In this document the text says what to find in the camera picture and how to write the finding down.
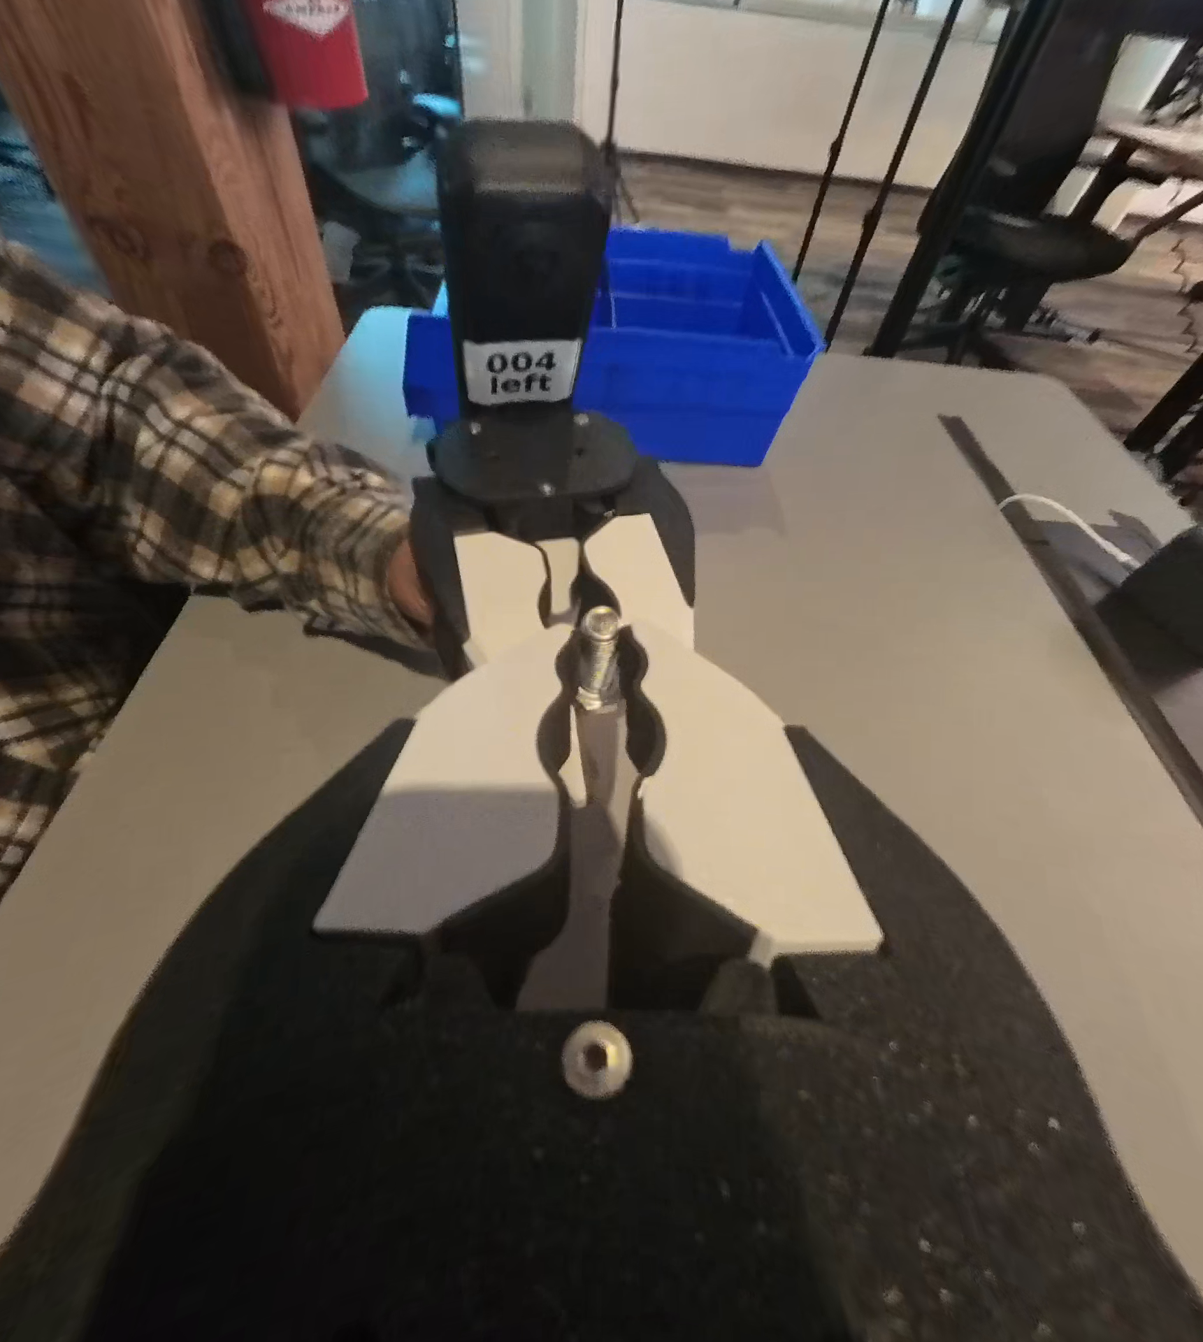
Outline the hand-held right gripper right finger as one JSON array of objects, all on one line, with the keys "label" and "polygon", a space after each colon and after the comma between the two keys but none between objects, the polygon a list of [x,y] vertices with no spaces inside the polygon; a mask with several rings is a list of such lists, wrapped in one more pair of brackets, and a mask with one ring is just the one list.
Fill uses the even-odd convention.
[{"label": "hand-held right gripper right finger", "polygon": [[732,918],[750,957],[875,954],[883,934],[780,715],[656,624],[633,624],[634,837]]}]

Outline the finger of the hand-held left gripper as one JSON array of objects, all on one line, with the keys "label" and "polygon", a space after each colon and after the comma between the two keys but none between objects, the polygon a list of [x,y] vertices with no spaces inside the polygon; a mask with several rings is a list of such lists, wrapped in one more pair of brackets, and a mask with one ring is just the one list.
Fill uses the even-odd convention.
[{"label": "finger of the hand-held left gripper", "polygon": [[616,516],[584,540],[578,581],[581,628],[594,607],[605,607],[615,613],[619,630],[637,637],[658,634],[666,644],[694,652],[694,605],[683,593],[676,564],[649,515]]},{"label": "finger of the hand-held left gripper", "polygon": [[455,539],[470,670],[543,630],[574,626],[574,542],[524,543],[500,533]]}]

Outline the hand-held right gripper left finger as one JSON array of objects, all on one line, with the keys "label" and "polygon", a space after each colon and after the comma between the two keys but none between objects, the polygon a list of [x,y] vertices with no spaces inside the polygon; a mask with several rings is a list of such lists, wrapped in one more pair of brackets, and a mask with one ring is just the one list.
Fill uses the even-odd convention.
[{"label": "hand-held right gripper left finger", "polygon": [[417,715],[315,933],[434,934],[546,869],[573,753],[560,670],[571,641],[543,630]]}]

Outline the silver hex bolt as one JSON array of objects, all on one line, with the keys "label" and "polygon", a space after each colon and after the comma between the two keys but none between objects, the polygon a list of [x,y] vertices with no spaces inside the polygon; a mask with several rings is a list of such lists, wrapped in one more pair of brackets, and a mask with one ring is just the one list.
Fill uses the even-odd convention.
[{"label": "silver hex bolt", "polygon": [[581,714],[613,716],[623,707],[622,631],[622,616],[609,606],[592,607],[578,621],[575,705]]}]

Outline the large blue plastic bin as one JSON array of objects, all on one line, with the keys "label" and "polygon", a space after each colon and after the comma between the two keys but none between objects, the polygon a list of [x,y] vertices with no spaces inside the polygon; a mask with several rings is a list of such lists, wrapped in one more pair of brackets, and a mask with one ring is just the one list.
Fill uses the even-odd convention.
[{"label": "large blue plastic bin", "polygon": [[659,462],[757,468],[824,350],[770,244],[616,226],[574,412]]}]

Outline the person's left forearm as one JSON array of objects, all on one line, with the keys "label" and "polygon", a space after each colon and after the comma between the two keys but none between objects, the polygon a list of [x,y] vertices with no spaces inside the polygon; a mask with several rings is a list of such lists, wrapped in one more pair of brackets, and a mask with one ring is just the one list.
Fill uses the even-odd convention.
[{"label": "person's left forearm", "polygon": [[395,610],[387,565],[410,537],[405,497],[371,462],[287,421],[237,416],[216,447],[226,477],[186,528],[182,579],[244,607],[277,606],[311,630],[424,652]]}]

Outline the black office chair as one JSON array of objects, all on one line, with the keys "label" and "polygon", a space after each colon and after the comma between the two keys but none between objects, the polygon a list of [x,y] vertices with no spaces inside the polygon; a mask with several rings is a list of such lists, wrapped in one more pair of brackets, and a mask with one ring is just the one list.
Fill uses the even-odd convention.
[{"label": "black office chair", "polygon": [[444,280],[437,150],[459,118],[459,105],[438,94],[405,94],[387,110],[371,103],[294,115],[346,319],[375,307],[434,308]]},{"label": "black office chair", "polygon": [[1131,259],[1131,240],[1051,205],[1096,132],[1132,9],[1064,3],[1010,90],[1008,117],[939,266],[946,301],[910,349],[942,349],[947,364],[960,364],[1010,291],[1112,276]]}]

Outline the black studio light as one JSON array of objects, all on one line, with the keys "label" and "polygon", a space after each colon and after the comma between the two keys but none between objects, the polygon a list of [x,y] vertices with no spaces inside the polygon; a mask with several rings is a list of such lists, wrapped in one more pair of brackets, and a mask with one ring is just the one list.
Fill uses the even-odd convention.
[{"label": "black studio light", "polygon": [[622,61],[624,38],[626,2],[615,2],[610,23],[610,68],[608,83],[608,115],[605,138],[601,146],[603,160],[610,180],[610,210],[612,219],[624,226],[640,227],[642,224],[637,201],[631,194],[620,164],[620,147],[617,143],[619,97],[622,85]]}]

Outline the red fire extinguisher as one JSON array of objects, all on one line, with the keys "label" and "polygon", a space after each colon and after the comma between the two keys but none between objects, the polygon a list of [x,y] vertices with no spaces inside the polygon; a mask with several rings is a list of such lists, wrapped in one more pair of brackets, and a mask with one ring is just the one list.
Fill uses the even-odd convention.
[{"label": "red fire extinguisher", "polygon": [[368,96],[350,2],[203,2],[230,83],[291,111],[335,112]]}]

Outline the black music stand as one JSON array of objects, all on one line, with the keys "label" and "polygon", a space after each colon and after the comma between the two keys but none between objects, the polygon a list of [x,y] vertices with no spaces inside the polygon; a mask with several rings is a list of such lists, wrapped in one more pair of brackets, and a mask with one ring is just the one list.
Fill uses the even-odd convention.
[{"label": "black music stand", "polygon": [[830,192],[830,189],[831,189],[831,187],[833,187],[833,182],[834,182],[836,177],[837,177],[838,166],[840,166],[840,161],[841,161],[841,157],[843,157],[843,152],[844,152],[844,146],[845,146],[845,139],[847,139],[848,132],[850,132],[850,129],[851,129],[851,125],[852,125],[852,122],[854,122],[854,118],[855,118],[855,114],[857,114],[857,108],[858,108],[858,104],[859,104],[859,100],[861,100],[861,96],[862,96],[862,90],[864,90],[864,86],[865,86],[865,83],[866,83],[866,79],[868,79],[868,76],[869,76],[869,73],[871,73],[871,69],[872,69],[872,65],[873,65],[873,61],[875,61],[875,55],[876,55],[876,50],[877,50],[877,45],[879,45],[879,38],[880,38],[880,34],[882,34],[883,27],[886,26],[887,19],[889,19],[889,13],[890,13],[891,5],[893,5],[891,2],[879,2],[879,8],[877,8],[877,10],[876,10],[876,16],[875,16],[873,26],[872,26],[872,30],[871,30],[869,37],[868,37],[868,43],[866,43],[866,45],[865,45],[865,48],[864,48],[864,54],[862,54],[862,59],[861,59],[859,68],[858,68],[858,71],[857,71],[854,83],[852,83],[852,86],[851,86],[851,90],[850,90],[848,97],[847,97],[847,101],[845,101],[845,110],[844,110],[844,112],[843,112],[841,122],[840,122],[840,125],[838,125],[838,129],[837,129],[837,132],[836,132],[836,135],[834,135],[833,142],[830,143],[826,167],[824,167],[824,170],[823,170],[823,174],[822,174],[820,181],[819,181],[819,185],[817,185],[817,191],[816,191],[815,201],[813,201],[813,205],[812,205],[812,213],[810,213],[810,217],[809,217],[806,230],[805,230],[805,233],[803,233],[802,242],[801,242],[801,245],[799,245],[799,251],[798,251],[798,255],[796,255],[796,261],[795,261],[795,265],[794,265],[794,269],[792,269],[792,282],[794,282],[794,284],[796,284],[796,283],[801,280],[801,277],[802,277],[802,275],[803,275],[803,270],[805,270],[805,268],[806,268],[806,263],[808,263],[808,259],[809,259],[809,255],[810,255],[810,251],[812,251],[815,234],[816,234],[816,230],[817,230],[817,227],[819,227],[819,223],[820,223],[820,219],[822,219],[822,215],[823,215],[823,210],[824,210],[824,203],[826,203],[827,195],[829,195],[829,192]]},{"label": "black music stand", "polygon": [[925,111],[925,105],[928,103],[932,87],[936,82],[936,78],[939,76],[940,66],[946,57],[946,50],[950,44],[954,29],[961,17],[961,10],[964,9],[964,6],[966,6],[964,2],[952,2],[946,9],[946,16],[943,19],[942,27],[939,29],[939,34],[933,43],[933,48],[924,68],[921,80],[914,93],[912,104],[907,112],[907,118],[903,124],[898,140],[894,145],[894,150],[886,166],[884,175],[879,181],[876,198],[871,209],[866,210],[864,216],[858,244],[850,261],[844,282],[841,284],[841,289],[836,301],[834,311],[831,312],[831,317],[824,333],[824,339],[830,350],[834,347],[837,338],[841,333],[841,328],[844,326],[845,315],[847,315],[851,298],[861,279],[872,244],[875,242],[876,236],[879,233],[879,227],[884,216],[886,208],[889,205],[890,195],[893,194],[894,187],[897,184],[897,177],[908,154],[910,146],[912,143],[912,136],[917,131],[917,126],[921,122],[922,114]]}]

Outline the black metal pole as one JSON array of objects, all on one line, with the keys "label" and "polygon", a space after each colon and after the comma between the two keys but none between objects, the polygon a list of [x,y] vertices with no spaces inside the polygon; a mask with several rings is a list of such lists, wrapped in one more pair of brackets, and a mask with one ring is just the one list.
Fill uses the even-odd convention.
[{"label": "black metal pole", "polygon": [[943,181],[929,201],[928,223],[918,230],[912,259],[875,340],[866,350],[871,359],[891,360],[900,353],[1065,3],[1026,2],[1013,9],[1015,15],[1005,26],[980,105]]}]

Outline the person's plaid shirt torso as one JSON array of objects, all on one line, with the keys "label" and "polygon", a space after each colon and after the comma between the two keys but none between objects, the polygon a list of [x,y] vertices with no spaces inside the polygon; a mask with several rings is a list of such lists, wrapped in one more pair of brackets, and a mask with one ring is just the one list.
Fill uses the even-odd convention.
[{"label": "person's plaid shirt torso", "polygon": [[164,637],[227,588],[275,412],[0,241],[0,904]]}]

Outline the wooden desk with black legs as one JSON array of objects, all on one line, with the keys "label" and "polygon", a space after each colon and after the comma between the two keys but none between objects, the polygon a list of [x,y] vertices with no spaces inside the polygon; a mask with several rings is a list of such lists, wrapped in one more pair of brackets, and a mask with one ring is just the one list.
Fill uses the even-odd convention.
[{"label": "wooden desk with black legs", "polygon": [[[1178,201],[1170,210],[1154,216],[1132,238],[1138,249],[1147,240],[1184,223],[1203,208],[1203,129],[1188,131],[1146,125],[1114,115],[1101,115],[1096,128],[1097,139],[1114,140],[1114,150],[1103,160],[1097,180],[1140,181],[1133,160],[1142,159],[1145,167],[1154,170],[1159,184],[1170,180],[1196,184],[1199,189]],[[1187,291],[1188,298],[1203,304],[1203,279]]]}]

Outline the wooden post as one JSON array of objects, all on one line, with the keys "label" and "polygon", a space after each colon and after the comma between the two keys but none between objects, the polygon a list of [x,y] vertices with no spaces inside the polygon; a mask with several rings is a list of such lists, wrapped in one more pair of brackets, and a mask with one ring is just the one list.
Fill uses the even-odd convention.
[{"label": "wooden post", "polygon": [[345,332],[304,167],[202,6],[0,2],[0,87],[118,307],[305,412]]}]

